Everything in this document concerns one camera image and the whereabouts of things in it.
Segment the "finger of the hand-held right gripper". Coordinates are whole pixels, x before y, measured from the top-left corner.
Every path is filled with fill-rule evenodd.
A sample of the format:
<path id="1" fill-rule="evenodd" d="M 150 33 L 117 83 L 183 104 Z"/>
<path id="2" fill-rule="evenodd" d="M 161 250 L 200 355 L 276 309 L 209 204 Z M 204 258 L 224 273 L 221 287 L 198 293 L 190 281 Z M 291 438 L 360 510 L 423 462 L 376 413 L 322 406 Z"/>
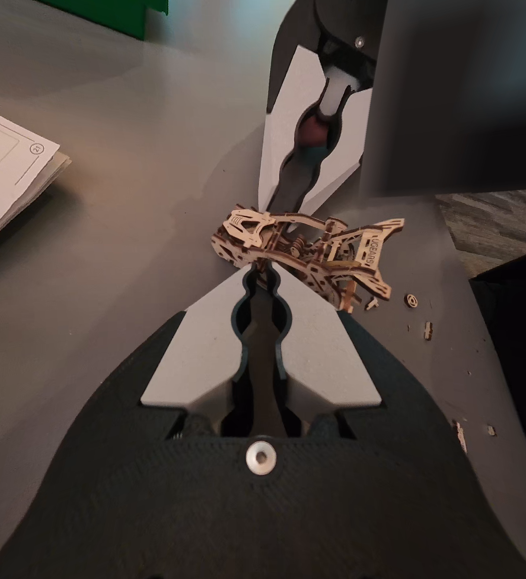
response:
<path id="1" fill-rule="evenodd" d="M 328 81 L 319 56 L 297 45 L 270 112 L 266 114 L 260 160 L 258 208 L 260 211 L 316 211 L 324 203 L 319 197 L 306 195 L 316 184 L 319 167 L 328 155 L 329 128 L 315 147 L 301 145 L 300 125 L 307 117 L 316 118 L 317 106 L 324 96 Z M 309 184 L 281 174 L 295 155 L 295 166 L 308 175 Z"/>
<path id="2" fill-rule="evenodd" d="M 304 213 L 312 215 L 360 165 L 365 148 L 373 90 L 352 93 L 343 107 L 335 148 L 320 164 L 317 180 L 304 197 Z"/>

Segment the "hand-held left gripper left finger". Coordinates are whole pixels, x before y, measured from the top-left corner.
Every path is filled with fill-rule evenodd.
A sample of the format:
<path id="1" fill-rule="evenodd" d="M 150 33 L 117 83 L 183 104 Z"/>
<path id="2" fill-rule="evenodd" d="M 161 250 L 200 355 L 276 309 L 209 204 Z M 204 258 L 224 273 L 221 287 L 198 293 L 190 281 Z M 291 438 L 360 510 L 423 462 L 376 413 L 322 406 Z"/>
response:
<path id="1" fill-rule="evenodd" d="M 251 299 L 247 265 L 187 308 L 141 404 L 204 416 L 222 435 L 249 435 L 252 384 L 244 333 Z"/>

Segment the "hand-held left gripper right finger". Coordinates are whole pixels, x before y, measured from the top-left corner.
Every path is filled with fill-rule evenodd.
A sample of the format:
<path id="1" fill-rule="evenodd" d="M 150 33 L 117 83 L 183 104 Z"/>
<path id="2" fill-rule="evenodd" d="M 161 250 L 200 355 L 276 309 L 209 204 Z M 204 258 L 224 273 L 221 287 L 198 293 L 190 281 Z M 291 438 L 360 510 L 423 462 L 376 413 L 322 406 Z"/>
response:
<path id="1" fill-rule="evenodd" d="M 287 431 L 321 414 L 382 403 L 338 312 L 279 264 L 267 268 L 273 298 L 274 395 Z"/>

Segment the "wooden mechanical model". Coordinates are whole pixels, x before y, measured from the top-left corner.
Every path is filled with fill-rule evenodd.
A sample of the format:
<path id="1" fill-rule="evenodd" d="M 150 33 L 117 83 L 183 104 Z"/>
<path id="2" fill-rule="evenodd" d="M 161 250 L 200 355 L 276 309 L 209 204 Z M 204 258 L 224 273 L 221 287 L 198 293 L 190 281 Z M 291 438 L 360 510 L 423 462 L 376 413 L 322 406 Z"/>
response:
<path id="1" fill-rule="evenodd" d="M 269 286 L 266 263 L 286 267 L 303 284 L 347 313 L 361 302 L 362 286 L 375 298 L 389 300 L 379 262 L 385 241 L 403 230 L 402 218 L 349 229 L 337 218 L 321 221 L 302 213 L 260 213 L 237 205 L 212 235 L 216 254 L 233 266 L 257 263 L 258 282 Z"/>

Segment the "person's right hand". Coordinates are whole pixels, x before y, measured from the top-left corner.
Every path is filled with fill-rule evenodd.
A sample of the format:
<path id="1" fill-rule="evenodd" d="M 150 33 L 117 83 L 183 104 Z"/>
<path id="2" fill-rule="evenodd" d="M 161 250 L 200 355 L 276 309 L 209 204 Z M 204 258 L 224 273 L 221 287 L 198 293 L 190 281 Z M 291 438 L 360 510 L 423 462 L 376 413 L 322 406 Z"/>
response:
<path id="1" fill-rule="evenodd" d="M 319 111 L 310 114 L 299 125 L 298 145 L 302 148 L 328 148 L 331 125 L 331 118 L 324 117 Z"/>

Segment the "green plastic bin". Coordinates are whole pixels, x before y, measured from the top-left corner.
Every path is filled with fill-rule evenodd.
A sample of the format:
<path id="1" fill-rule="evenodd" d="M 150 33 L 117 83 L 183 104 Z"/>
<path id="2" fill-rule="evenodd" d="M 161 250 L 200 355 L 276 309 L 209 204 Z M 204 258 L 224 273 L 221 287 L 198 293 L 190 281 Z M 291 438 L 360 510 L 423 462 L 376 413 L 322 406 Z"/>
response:
<path id="1" fill-rule="evenodd" d="M 145 39 L 148 10 L 168 14 L 168 1 L 41 1 L 137 40 Z"/>

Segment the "open instruction booklet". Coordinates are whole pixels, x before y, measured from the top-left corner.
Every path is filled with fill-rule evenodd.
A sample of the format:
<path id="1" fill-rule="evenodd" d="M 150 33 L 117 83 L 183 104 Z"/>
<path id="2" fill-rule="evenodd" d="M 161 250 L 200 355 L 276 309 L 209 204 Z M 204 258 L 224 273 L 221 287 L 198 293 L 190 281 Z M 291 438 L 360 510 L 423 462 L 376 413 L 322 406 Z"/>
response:
<path id="1" fill-rule="evenodd" d="M 0 116 L 0 231 L 70 164 L 58 144 Z"/>

